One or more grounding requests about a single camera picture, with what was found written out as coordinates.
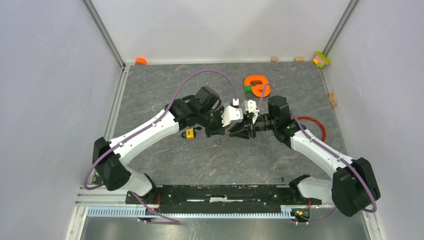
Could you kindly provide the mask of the yellow black padlock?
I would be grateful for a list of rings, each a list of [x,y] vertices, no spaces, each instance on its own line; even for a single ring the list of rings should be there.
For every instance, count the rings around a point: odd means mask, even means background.
[[[201,126],[186,129],[185,132],[181,133],[181,137],[187,140],[194,140],[196,138],[197,131],[202,129]]]

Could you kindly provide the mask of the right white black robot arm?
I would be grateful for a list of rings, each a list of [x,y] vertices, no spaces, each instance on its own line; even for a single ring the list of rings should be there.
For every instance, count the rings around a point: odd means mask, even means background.
[[[258,132],[271,131],[290,149],[301,153],[320,167],[329,180],[303,175],[289,189],[289,199],[302,204],[308,198],[333,204],[347,217],[360,211],[374,213],[381,193],[371,166],[363,158],[354,159],[340,153],[315,137],[291,113],[287,99],[275,95],[268,99],[268,113],[261,114],[257,103],[246,100],[241,107],[224,107],[222,125],[229,136],[254,139]]]

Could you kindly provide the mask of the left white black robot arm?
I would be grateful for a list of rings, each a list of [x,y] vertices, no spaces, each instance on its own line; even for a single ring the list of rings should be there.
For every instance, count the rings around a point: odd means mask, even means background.
[[[126,189],[137,194],[145,204],[153,203],[157,190],[146,174],[137,173],[129,163],[158,141],[199,125],[205,134],[223,135],[226,108],[219,95],[204,86],[195,95],[174,98],[166,108],[134,130],[107,141],[104,137],[93,144],[92,168],[108,191]]]

